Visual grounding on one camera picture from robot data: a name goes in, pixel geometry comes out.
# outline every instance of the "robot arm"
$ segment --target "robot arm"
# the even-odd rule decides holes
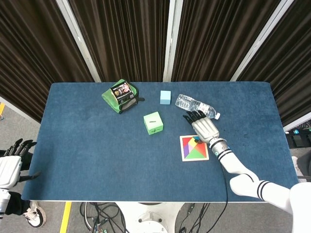
[[[36,142],[32,142],[32,140],[28,140],[20,145],[22,140],[23,139],[16,141],[15,144],[0,157],[0,223],[11,197],[9,189],[14,187],[17,182],[32,180],[40,174],[40,172],[38,172],[33,176],[20,176],[22,157],[36,144]]]
[[[202,111],[187,112],[183,116],[192,125],[199,138],[209,145],[220,163],[229,173],[238,174],[230,180],[232,191],[240,196],[259,198],[293,215],[293,233],[306,232],[308,214],[311,209],[311,184],[299,183],[291,189],[278,184],[259,180],[247,169],[228,147],[226,140],[219,138],[219,131]]]

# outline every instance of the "brown curtain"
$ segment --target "brown curtain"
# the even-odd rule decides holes
[[[229,81],[279,0],[184,0],[172,81]]]
[[[168,0],[69,3],[102,81],[162,81]]]
[[[311,1],[294,1],[239,81],[271,84],[283,125],[311,112]]]
[[[41,121],[54,82],[93,82],[54,0],[0,1],[0,96]]]

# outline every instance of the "cyan block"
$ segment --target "cyan block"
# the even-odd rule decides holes
[[[171,104],[171,91],[161,91],[160,104]]]
[[[163,130],[163,122],[158,112],[144,116],[144,123],[149,135]]]

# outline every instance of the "blue tablecloth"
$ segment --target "blue tablecloth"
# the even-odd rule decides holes
[[[55,83],[44,111],[26,200],[225,201],[221,166],[182,162],[179,136],[194,134],[175,106],[183,93],[221,113],[213,120],[246,167],[262,180],[297,183],[285,134],[268,83],[134,83],[146,99],[118,115],[101,97],[112,83]],[[160,90],[172,91],[160,105]],[[143,116],[158,111],[164,129],[148,135]],[[226,173],[228,181],[234,175]],[[229,201],[258,201],[235,195]]]

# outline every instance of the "plastic water bottle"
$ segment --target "plastic water bottle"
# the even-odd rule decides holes
[[[180,107],[182,109],[185,109],[186,111],[197,111],[201,110],[204,112],[204,114],[208,118],[215,118],[216,120],[219,119],[220,113],[217,113],[216,110],[212,107],[209,106],[208,104],[202,103],[200,101],[197,101],[189,96],[185,96],[183,94],[180,94],[177,97],[175,105],[177,107]]]

